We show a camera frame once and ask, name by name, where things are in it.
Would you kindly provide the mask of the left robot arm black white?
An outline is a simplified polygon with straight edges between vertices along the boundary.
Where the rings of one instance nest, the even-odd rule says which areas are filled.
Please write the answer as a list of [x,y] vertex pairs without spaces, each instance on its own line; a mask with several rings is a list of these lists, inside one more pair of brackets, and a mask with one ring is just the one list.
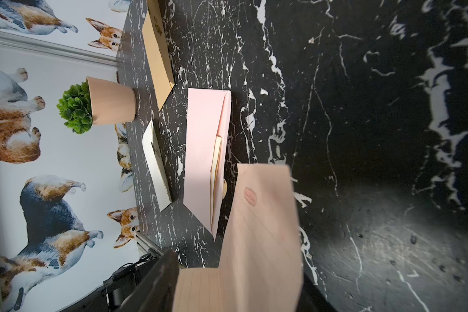
[[136,263],[121,266],[103,281],[101,286],[61,311],[116,311],[137,289],[160,258],[159,254],[149,250]]

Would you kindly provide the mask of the cream letter paper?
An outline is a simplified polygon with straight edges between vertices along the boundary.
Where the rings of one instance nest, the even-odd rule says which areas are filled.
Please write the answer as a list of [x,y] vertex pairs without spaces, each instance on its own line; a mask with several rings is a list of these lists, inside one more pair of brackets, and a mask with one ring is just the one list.
[[296,311],[304,273],[290,169],[237,168],[219,266],[181,269],[173,311]]

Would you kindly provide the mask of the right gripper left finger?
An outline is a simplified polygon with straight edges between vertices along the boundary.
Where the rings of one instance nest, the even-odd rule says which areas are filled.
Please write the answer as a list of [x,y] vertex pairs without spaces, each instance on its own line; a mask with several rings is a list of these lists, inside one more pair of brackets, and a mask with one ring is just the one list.
[[178,276],[178,256],[168,250],[117,311],[172,311]]

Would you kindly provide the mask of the brown kraft envelope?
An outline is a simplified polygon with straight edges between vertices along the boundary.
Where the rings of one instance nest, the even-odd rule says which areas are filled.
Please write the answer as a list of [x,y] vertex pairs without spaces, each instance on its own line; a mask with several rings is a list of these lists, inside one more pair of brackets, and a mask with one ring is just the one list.
[[142,36],[155,89],[157,107],[160,111],[174,88],[175,82],[158,1],[147,1]]

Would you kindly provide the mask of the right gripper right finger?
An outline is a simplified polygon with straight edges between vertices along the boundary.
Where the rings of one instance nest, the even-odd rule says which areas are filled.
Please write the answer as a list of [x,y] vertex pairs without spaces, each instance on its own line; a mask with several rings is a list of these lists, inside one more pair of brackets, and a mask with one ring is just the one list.
[[304,275],[304,283],[296,311],[337,312],[337,310],[325,299],[324,295],[306,275]]

